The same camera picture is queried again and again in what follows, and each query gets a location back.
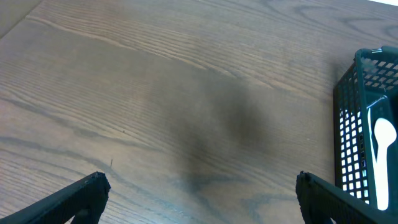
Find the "white plastic spoon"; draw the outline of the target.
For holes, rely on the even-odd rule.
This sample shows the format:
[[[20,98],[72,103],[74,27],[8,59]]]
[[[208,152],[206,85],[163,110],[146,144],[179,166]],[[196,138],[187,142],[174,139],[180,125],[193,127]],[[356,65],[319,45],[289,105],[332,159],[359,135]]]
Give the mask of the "white plastic spoon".
[[[374,125],[374,135],[377,142],[376,164],[374,165],[377,208],[386,210],[389,206],[387,151],[388,147],[396,140],[397,132],[389,120],[379,118]]]

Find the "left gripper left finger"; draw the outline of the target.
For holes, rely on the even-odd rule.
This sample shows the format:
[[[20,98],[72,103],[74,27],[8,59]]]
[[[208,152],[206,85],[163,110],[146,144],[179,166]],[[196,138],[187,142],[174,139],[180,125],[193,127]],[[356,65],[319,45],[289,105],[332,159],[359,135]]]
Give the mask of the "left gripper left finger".
[[[102,172],[94,172],[16,213],[1,223],[98,223],[111,186]]]

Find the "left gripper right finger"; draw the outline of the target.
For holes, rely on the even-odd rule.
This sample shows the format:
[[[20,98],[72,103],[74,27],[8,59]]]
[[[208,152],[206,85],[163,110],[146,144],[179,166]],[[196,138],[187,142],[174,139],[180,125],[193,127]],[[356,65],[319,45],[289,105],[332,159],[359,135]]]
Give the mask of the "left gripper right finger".
[[[397,218],[354,198],[318,176],[301,171],[295,191],[305,224],[397,223]]]

